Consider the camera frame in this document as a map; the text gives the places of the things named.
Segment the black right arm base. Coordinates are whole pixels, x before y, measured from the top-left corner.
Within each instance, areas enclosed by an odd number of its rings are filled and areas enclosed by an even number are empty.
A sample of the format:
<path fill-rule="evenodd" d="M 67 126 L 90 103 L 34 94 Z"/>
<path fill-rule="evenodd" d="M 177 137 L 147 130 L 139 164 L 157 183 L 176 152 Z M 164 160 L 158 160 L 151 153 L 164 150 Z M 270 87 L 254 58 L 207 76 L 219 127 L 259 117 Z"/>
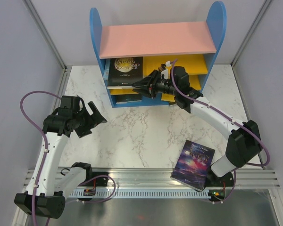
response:
<path fill-rule="evenodd" d="M 205 181 L 205 188 L 208 187 L 232 187 L 234 178 L 231 172 L 228 172 L 222 177 L 217 177 L 213 171 L 209 170 Z"/>

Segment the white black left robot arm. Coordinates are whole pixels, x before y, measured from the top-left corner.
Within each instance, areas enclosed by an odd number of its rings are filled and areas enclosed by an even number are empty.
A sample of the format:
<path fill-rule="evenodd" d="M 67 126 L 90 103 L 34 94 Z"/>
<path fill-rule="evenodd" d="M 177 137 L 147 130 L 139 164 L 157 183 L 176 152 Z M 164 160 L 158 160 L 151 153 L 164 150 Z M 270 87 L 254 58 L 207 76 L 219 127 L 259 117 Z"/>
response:
<path fill-rule="evenodd" d="M 107 120 L 90 101 L 85 104 L 79 96 L 62 96 L 60 106 L 43 121 L 42 147 L 33 176 L 23 193 L 17 193 L 14 203 L 33 218 L 58 219 L 66 200 L 80 185 L 89 186 L 93 180 L 89 163 L 75 162 L 61 180 L 56 180 L 58 165 L 72 132 L 79 138 Z"/>

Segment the teal ocean cover book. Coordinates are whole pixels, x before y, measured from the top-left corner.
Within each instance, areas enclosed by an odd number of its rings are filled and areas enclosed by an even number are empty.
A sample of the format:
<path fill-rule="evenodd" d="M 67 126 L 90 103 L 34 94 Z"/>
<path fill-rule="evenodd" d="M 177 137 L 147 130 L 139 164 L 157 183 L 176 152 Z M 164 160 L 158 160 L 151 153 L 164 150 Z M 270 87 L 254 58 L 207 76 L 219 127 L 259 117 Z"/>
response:
<path fill-rule="evenodd" d="M 139 102 L 142 100 L 140 94 L 125 94 L 125 95 L 116 95 L 116 104 L 126 104 L 130 102 Z"/>

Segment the yellow Little Prince book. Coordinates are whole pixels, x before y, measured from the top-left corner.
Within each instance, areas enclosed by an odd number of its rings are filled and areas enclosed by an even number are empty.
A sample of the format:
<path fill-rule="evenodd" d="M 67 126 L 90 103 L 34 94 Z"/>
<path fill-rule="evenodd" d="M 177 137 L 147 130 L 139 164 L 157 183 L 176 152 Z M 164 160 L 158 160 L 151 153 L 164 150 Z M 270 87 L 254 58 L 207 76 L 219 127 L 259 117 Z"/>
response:
<path fill-rule="evenodd" d="M 161 96 L 161 100 L 174 103 L 175 102 L 175 96 L 163 93 L 162 96 Z"/>

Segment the purple Robinson Crusoe book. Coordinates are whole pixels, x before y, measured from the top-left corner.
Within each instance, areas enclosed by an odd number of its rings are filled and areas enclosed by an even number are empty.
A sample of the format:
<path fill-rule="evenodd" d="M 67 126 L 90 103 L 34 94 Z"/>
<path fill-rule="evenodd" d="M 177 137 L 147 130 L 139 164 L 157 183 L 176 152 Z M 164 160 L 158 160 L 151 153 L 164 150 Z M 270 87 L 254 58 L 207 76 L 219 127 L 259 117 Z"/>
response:
<path fill-rule="evenodd" d="M 185 141 L 170 178 L 196 191 L 203 191 L 207 169 L 212 163 L 215 150 L 204 145 Z"/>

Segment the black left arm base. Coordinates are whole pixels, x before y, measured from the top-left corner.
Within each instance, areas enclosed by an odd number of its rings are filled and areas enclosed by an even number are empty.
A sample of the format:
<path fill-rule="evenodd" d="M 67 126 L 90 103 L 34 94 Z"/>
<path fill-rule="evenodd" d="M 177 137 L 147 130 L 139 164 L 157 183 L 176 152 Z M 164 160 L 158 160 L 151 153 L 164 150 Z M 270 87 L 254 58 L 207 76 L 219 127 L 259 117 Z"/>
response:
<path fill-rule="evenodd" d="M 105 176 L 108 176 L 108 172 L 100 171 L 100 172 L 93 172 L 91 175 L 88 175 L 86 179 L 79 185 L 79 186 L 87 186 L 91 188 L 97 188 L 107 186 L 108 184 L 108 178 Z"/>

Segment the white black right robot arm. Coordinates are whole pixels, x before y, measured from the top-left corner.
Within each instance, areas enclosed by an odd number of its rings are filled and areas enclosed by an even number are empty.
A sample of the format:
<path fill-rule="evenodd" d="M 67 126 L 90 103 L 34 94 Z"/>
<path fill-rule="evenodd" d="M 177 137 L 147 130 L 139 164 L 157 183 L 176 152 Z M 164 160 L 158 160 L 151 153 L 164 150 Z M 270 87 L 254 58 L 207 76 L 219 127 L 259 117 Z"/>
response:
<path fill-rule="evenodd" d="M 200 91 L 190 86 L 184 67 L 159 68 L 132 86 L 135 92 L 151 99 L 155 99 L 158 93 L 172 95 L 177 106 L 200 117 L 225 137 L 225 154 L 206 173 L 209 184 L 218 185 L 225 174 L 246 165 L 262 151 L 258 125 L 252 120 L 236 120 L 213 106 Z"/>

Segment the light blue thin book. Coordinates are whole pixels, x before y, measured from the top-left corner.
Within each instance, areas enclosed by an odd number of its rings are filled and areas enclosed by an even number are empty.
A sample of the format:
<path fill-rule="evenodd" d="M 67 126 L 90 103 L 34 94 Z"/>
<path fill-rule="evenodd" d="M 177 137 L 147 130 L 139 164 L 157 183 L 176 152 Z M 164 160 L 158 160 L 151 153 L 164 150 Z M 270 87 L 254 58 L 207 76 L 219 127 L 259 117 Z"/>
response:
<path fill-rule="evenodd" d="M 104 74 L 103 74 L 103 79 L 104 80 L 108 79 L 109 68 L 110 68 L 110 59 L 106 59 L 105 68 L 104 68 Z"/>

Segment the black Moon and Sixpence book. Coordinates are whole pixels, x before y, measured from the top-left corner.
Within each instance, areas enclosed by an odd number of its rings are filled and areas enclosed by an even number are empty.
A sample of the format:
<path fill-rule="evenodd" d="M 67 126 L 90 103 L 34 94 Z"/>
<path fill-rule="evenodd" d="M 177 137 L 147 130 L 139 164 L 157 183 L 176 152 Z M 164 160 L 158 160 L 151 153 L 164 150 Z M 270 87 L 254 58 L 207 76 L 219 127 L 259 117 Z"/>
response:
<path fill-rule="evenodd" d="M 123 57 L 110 59 L 108 89 L 131 88 L 143 78 L 143 57 Z"/>

